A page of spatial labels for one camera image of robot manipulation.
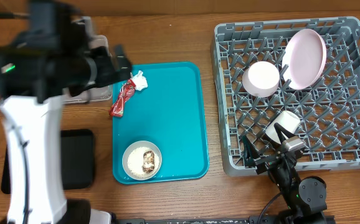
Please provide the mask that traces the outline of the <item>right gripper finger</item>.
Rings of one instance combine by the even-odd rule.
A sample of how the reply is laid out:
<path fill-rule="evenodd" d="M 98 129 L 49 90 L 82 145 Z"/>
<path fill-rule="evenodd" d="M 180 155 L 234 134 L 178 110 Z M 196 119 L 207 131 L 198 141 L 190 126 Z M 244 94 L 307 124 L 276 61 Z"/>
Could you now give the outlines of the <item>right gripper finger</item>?
<path fill-rule="evenodd" d="M 285 129 L 282 125 L 280 125 L 279 123 L 275 123 L 273 125 L 275 132 L 277 134 L 278 137 L 278 142 L 275 142 L 276 146 L 279 146 L 282 144 L 283 141 L 295 137 L 295 134 L 289 132 L 287 129 Z"/>
<path fill-rule="evenodd" d="M 242 136 L 242 142 L 244 145 L 243 151 L 243 160 L 245 167 L 254 167 L 255 160 L 260 157 L 258 151 L 256 150 L 255 146 L 250 142 L 246 135 Z"/>

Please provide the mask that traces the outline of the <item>white paper cup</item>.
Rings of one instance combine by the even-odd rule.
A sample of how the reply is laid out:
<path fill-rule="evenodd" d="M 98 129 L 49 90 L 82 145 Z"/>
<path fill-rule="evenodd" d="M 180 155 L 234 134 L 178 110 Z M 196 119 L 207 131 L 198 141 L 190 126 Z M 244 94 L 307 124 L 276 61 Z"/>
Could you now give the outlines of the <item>white paper cup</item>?
<path fill-rule="evenodd" d="M 265 134 L 269 139 L 271 139 L 273 142 L 280 144 L 280 140 L 278 138 L 278 135 L 275 131 L 274 124 L 278 123 L 282 127 L 284 127 L 287 131 L 291 133 L 295 133 L 296 129 L 299 127 L 300 124 L 300 118 L 290 112 L 290 111 L 282 111 L 267 127 Z"/>

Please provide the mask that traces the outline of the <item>white tissue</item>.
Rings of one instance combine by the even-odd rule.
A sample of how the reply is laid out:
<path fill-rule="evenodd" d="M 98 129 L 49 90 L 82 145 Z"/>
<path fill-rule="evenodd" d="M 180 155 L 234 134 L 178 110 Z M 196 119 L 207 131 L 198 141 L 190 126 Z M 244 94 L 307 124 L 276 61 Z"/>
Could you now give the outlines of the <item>white tissue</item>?
<path fill-rule="evenodd" d="M 136 91 L 142 91 L 148 87 L 147 79 L 141 70 L 139 70 L 136 75 L 132 76 L 131 81 L 134 83 Z"/>

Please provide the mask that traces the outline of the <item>pink small bowl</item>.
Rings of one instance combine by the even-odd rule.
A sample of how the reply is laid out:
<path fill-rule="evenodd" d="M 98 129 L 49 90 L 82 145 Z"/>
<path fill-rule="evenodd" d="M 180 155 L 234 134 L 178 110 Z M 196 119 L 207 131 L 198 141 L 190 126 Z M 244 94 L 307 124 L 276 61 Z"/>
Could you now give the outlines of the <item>pink small bowl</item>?
<path fill-rule="evenodd" d="M 255 62 L 242 76 L 243 88 L 252 96 L 264 98 L 273 95 L 280 81 L 280 72 L 267 61 Z"/>

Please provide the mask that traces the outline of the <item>pink round plate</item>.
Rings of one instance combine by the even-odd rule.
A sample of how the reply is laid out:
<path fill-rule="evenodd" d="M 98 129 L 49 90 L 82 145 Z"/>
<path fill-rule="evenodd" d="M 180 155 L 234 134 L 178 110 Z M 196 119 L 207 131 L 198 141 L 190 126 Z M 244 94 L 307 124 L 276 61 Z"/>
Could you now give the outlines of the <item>pink round plate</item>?
<path fill-rule="evenodd" d="M 297 32 L 288 42 L 282 67 L 285 81 L 294 90 L 305 89 L 321 76 L 326 63 L 326 46 L 323 38 L 312 29 Z"/>

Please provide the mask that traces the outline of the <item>grey bowl with rice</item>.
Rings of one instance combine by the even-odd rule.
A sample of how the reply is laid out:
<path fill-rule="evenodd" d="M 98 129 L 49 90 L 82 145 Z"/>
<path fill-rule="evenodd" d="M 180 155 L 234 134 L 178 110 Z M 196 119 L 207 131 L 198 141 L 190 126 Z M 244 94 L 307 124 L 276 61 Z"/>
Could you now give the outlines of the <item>grey bowl with rice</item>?
<path fill-rule="evenodd" d="M 143 154 L 146 151 L 154 152 L 154 171 L 146 174 L 142 170 L 143 165 Z M 148 180 L 153 178 L 161 168 L 162 155 L 159 148 L 149 141 L 137 141 L 129 145 L 122 158 L 122 165 L 125 173 L 135 180 Z"/>

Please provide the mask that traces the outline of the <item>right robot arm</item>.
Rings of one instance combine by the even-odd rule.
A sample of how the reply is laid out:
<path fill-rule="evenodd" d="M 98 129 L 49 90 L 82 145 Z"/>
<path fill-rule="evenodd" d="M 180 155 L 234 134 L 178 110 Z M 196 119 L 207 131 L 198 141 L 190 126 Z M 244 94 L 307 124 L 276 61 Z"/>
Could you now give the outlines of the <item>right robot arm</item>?
<path fill-rule="evenodd" d="M 301 179 L 295 169 L 297 159 L 303 155 L 305 142 L 278 123 L 274 128 L 280 146 L 270 156 L 260 156 L 249 139 L 242 137 L 244 164 L 255 167 L 257 174 L 266 172 L 279 189 L 260 212 L 257 223 L 263 223 L 266 211 L 278 197 L 283 197 L 288 208 L 272 223 L 334 223 L 333 217 L 327 218 L 323 213 L 327 209 L 325 181 L 318 176 Z"/>

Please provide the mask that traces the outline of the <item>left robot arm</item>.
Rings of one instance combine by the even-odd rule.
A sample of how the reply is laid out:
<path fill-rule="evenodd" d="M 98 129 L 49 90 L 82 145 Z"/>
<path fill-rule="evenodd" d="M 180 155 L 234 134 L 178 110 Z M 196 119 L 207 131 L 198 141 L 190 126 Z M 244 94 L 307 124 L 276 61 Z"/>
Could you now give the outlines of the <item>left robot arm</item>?
<path fill-rule="evenodd" d="M 7 140 L 11 200 L 4 223 L 113 223 L 111 212 L 65 197 L 60 125 L 72 96 L 128 80 L 121 46 L 91 47 L 90 24 L 58 1 L 30 1 L 29 27 L 0 47 L 0 112 Z"/>

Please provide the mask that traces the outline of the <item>grey dishwasher rack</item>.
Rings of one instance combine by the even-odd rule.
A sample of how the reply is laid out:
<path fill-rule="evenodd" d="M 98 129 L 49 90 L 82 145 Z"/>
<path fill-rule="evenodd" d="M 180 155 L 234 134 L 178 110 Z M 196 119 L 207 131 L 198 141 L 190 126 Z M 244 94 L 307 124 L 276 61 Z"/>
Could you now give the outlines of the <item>grey dishwasher rack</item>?
<path fill-rule="evenodd" d="M 242 74 L 251 64 L 268 61 L 284 74 L 282 63 L 292 36 L 302 29 L 319 33 L 326 46 L 322 76 L 303 90 L 281 79 L 276 92 L 261 98 L 248 94 Z M 255 174 L 247 165 L 248 138 L 262 156 L 274 153 L 266 134 L 282 112 L 300 119 L 296 134 L 306 149 L 298 170 L 360 169 L 360 21 L 328 17 L 218 24 L 212 43 L 212 71 L 219 107 L 224 172 L 232 177 Z"/>

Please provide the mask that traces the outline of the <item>clear plastic bin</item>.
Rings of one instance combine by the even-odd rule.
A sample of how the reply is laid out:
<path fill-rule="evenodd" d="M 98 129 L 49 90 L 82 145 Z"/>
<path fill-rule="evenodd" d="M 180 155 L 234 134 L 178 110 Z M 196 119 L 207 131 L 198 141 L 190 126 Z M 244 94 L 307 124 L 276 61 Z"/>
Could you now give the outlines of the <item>clear plastic bin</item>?
<path fill-rule="evenodd" d="M 104 46 L 108 52 L 108 55 L 111 56 L 109 46 L 108 46 L 108 40 L 104 35 L 94 35 L 89 42 L 89 46 L 94 49 L 97 47 Z M 63 96 L 62 100 L 64 104 L 81 104 L 81 103 L 87 103 L 87 102 L 96 102 L 96 101 L 106 101 L 110 100 L 112 98 L 112 87 L 111 86 L 105 86 L 102 88 L 93 88 L 87 91 L 84 91 L 78 96 L 71 97 L 69 95 L 68 89 L 64 89 L 65 95 Z"/>

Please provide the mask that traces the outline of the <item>red snack wrapper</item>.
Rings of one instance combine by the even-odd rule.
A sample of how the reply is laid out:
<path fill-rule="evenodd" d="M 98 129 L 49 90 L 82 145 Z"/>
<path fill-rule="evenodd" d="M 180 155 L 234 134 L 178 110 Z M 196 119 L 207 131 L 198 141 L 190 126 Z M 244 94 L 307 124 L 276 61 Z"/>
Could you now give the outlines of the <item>red snack wrapper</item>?
<path fill-rule="evenodd" d="M 135 94 L 135 87 L 136 85 L 131 79 L 122 85 L 116 101 L 108 112 L 111 117 L 120 118 L 123 116 L 125 103 Z"/>

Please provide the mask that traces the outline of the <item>teal serving tray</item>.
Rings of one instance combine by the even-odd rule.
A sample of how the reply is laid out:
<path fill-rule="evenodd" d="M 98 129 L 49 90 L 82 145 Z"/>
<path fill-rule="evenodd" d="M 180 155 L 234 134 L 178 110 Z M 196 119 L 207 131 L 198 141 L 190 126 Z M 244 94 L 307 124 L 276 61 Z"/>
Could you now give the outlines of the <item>teal serving tray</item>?
<path fill-rule="evenodd" d="M 123 116 L 112 119 L 113 176 L 121 184 L 137 184 L 124 170 L 126 148 L 149 141 L 163 163 L 150 183 L 200 179 L 209 169 L 209 149 L 201 75 L 192 62 L 134 65 L 147 88 L 126 103 Z"/>

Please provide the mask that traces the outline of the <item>black plastic tray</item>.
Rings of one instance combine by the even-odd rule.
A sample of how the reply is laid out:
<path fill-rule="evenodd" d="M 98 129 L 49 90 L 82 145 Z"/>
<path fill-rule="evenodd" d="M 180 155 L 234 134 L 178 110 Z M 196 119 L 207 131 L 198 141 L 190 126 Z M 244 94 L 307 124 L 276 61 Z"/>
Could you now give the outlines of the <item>black plastic tray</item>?
<path fill-rule="evenodd" d="M 89 129 L 62 130 L 63 189 L 85 189 L 95 180 L 95 136 Z"/>

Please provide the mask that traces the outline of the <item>brown food piece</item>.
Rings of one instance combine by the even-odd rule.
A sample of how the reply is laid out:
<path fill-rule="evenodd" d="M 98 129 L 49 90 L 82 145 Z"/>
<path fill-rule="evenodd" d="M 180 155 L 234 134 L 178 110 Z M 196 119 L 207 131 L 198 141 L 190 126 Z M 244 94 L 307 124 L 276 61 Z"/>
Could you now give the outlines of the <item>brown food piece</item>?
<path fill-rule="evenodd" d="M 142 170 L 144 173 L 149 174 L 150 172 L 154 171 L 154 168 L 155 168 L 154 152 L 146 151 L 143 154 Z"/>

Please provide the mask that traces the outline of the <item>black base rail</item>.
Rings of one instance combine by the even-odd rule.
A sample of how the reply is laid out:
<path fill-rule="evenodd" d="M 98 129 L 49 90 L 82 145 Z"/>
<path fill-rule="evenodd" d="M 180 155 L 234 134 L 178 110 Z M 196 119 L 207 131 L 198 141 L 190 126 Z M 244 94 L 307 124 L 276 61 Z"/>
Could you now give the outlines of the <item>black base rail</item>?
<path fill-rule="evenodd" d="M 248 218 L 219 218 L 219 219 L 172 219 L 172 220 L 145 220 L 143 218 L 116 219 L 115 224 L 256 224 L 258 216 Z M 262 218 L 262 224 L 280 223 L 276 215 L 267 215 Z M 334 216 L 327 216 L 326 223 L 335 224 Z"/>

